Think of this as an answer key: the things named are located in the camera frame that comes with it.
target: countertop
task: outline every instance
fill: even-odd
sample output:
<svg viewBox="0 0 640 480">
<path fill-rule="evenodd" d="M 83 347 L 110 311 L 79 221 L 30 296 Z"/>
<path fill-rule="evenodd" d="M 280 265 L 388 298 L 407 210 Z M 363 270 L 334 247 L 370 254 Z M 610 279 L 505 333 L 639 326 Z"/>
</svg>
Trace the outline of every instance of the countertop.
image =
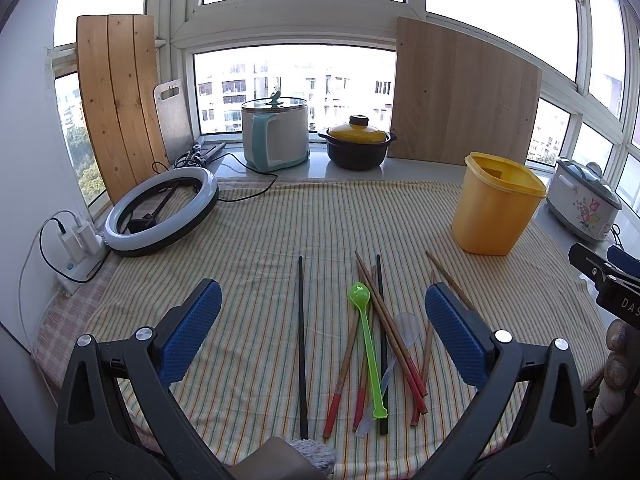
<svg viewBox="0 0 640 480">
<path fill-rule="evenodd" d="M 242 146 L 231 146 L 224 150 L 224 153 L 233 153 L 243 163 L 245 163 Z M 209 169 L 219 178 L 248 178 L 251 180 L 259 179 L 262 181 L 267 177 L 259 176 L 246 170 L 231 156 L 227 156 L 222 160 L 217 160 L 209 165 Z M 537 176 L 548 184 L 550 174 L 533 170 Z M 293 168 L 276 171 L 278 180 L 295 181 L 318 179 L 322 180 L 432 180 L 436 182 L 455 182 L 462 184 L 465 174 L 464 166 L 454 166 L 452 164 L 439 164 L 437 162 L 421 162 L 418 160 L 405 160 L 401 158 L 386 158 L 382 165 L 375 170 L 370 171 L 349 171 L 336 166 L 329 160 L 323 145 L 312 146 L 310 149 L 309 160 L 306 163 L 299 164 Z M 567 231 L 564 226 L 556 219 L 555 216 L 546 207 L 546 201 L 542 201 L 540 206 L 533 215 L 533 219 L 545 232 L 547 232 L 553 240 L 558 244 L 560 250 L 564 254 L 569 253 L 569 248 L 576 242 L 582 242 Z M 620 238 L 625 247 L 625 251 L 636 258 L 640 257 L 640 232 L 636 229 L 633 222 L 621 211 L 616 223 L 620 226 Z M 611 234 L 603 243 L 591 247 L 603 258 L 606 258 L 607 249 L 613 245 Z M 600 317 L 605 327 L 608 327 L 616 317 L 598 307 Z"/>
</svg>

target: yellow lid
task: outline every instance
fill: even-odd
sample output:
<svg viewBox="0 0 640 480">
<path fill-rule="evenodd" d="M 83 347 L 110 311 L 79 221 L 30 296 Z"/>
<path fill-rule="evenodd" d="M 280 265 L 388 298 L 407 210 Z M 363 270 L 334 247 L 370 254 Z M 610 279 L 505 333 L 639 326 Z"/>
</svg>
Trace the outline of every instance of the yellow lid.
<svg viewBox="0 0 640 480">
<path fill-rule="evenodd" d="M 539 198 L 546 196 L 544 183 L 529 168 L 508 158 L 471 152 L 465 162 L 474 175 L 489 186 Z"/>
<path fill-rule="evenodd" d="M 327 133 L 334 139 L 357 144 L 377 144 L 386 140 L 386 132 L 369 126 L 369 118 L 364 115 L 352 115 L 348 123 L 332 126 Z"/>
</svg>

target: pot lid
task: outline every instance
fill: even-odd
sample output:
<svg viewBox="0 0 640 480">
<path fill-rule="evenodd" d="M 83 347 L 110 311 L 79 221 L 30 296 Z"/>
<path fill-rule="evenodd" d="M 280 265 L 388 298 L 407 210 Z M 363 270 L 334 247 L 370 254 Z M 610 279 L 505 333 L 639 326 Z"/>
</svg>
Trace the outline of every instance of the pot lid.
<svg viewBox="0 0 640 480">
<path fill-rule="evenodd" d="M 603 179 L 602 170 L 595 162 L 590 162 L 583 166 L 563 156 L 559 157 L 556 162 L 558 166 L 562 166 L 572 177 L 591 189 L 601 199 L 610 203 L 616 209 L 622 209 L 622 202 L 613 192 L 609 183 Z"/>
<path fill-rule="evenodd" d="M 271 97 L 254 99 L 242 104 L 242 108 L 248 112 L 284 112 L 306 106 L 306 99 L 299 97 L 280 97 L 280 90 L 271 94 Z"/>
<path fill-rule="evenodd" d="M 332 126 L 327 133 L 334 139 L 357 144 L 378 144 L 386 141 L 386 133 L 374 126 L 369 126 L 369 118 L 364 115 L 352 115 L 348 123 Z"/>
</svg>

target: black pot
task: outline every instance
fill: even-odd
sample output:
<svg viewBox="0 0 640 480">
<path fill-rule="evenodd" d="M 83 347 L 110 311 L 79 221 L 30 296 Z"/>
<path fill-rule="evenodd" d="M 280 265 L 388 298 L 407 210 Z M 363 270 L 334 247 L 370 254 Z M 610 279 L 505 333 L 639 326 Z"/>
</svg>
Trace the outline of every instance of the black pot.
<svg viewBox="0 0 640 480">
<path fill-rule="evenodd" d="M 384 142 L 359 144 L 348 140 L 335 139 L 328 134 L 318 133 L 326 140 L 326 152 L 335 164 L 345 170 L 367 171 L 376 168 L 385 160 L 386 148 L 397 139 L 394 134 L 386 134 Z"/>
</svg>

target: yellow plastic bucket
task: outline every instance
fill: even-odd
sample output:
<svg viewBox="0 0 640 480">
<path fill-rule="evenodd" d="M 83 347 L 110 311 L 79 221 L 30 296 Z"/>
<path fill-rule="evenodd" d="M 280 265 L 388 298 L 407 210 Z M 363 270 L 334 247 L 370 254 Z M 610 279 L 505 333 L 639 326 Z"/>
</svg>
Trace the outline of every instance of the yellow plastic bucket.
<svg viewBox="0 0 640 480">
<path fill-rule="evenodd" d="M 545 185 L 522 164 L 501 156 L 471 152 L 465 162 L 451 224 L 454 238 L 468 253 L 504 256 L 546 196 Z"/>
</svg>

